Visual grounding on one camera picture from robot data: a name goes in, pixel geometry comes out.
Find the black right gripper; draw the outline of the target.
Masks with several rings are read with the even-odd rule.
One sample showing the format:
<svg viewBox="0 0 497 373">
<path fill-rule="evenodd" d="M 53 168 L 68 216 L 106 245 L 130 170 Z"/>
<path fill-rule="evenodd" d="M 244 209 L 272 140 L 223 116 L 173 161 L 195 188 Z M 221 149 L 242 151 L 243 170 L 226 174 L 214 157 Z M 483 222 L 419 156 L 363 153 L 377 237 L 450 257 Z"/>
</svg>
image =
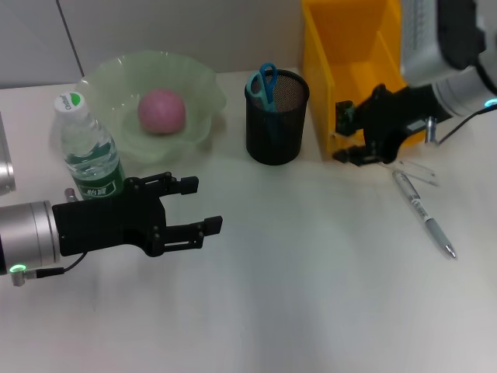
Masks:
<svg viewBox="0 0 497 373">
<path fill-rule="evenodd" d="M 389 164 L 397 158 L 402 143 L 420 132 L 409 126 L 429 117 L 440 118 L 440 104 L 431 86 L 390 92 L 379 85 L 359 106 L 349 100 L 340 103 L 340 134 L 350 136 L 362 129 L 365 145 L 340 149 L 332 158 L 355 166 Z"/>
</svg>

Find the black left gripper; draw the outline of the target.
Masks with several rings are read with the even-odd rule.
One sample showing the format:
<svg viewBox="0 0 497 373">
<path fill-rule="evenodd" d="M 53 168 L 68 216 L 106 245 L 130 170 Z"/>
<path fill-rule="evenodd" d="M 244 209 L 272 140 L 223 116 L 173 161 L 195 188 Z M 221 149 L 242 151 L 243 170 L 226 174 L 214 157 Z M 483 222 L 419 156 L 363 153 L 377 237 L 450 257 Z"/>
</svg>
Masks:
<svg viewBox="0 0 497 373">
<path fill-rule="evenodd" d="M 199 180 L 178 180 L 171 173 L 125 180 L 113 197 L 81 200 L 52 207 L 62 256 L 132 245 L 150 257 L 201 249 L 207 236 L 221 232 L 223 218 L 215 216 L 187 225 L 165 223 L 161 197 L 198 191 Z"/>
</svg>

